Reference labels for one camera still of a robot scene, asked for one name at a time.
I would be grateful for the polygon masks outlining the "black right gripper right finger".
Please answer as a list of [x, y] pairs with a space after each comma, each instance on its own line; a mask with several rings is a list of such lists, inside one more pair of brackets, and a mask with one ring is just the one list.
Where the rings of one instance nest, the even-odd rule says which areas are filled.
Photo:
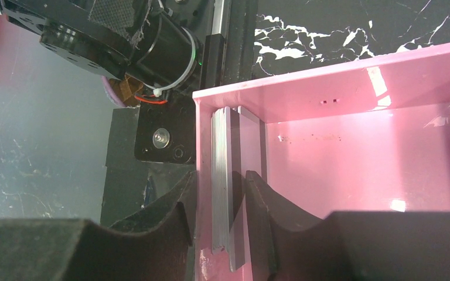
[[450, 280], [450, 212], [334, 211], [318, 218], [245, 178], [254, 280]]

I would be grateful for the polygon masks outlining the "single grey credit card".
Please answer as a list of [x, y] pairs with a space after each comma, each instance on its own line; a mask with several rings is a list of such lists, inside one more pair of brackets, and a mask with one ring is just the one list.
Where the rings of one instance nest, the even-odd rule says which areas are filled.
[[231, 217], [229, 219], [230, 269], [239, 270], [250, 261], [246, 172], [255, 171], [267, 178], [265, 123], [245, 106], [230, 110], [231, 140]]

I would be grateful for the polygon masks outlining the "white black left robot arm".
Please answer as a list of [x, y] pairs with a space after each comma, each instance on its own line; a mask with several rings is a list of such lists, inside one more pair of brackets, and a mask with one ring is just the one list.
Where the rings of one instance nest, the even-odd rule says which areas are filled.
[[91, 73], [133, 77], [161, 98], [199, 88], [211, 1], [0, 1], [0, 10]]

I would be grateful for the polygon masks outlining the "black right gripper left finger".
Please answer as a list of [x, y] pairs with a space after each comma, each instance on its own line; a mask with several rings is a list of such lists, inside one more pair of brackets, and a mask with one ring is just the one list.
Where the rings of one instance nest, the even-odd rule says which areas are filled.
[[0, 219], [0, 280], [192, 280], [197, 173], [110, 227]]

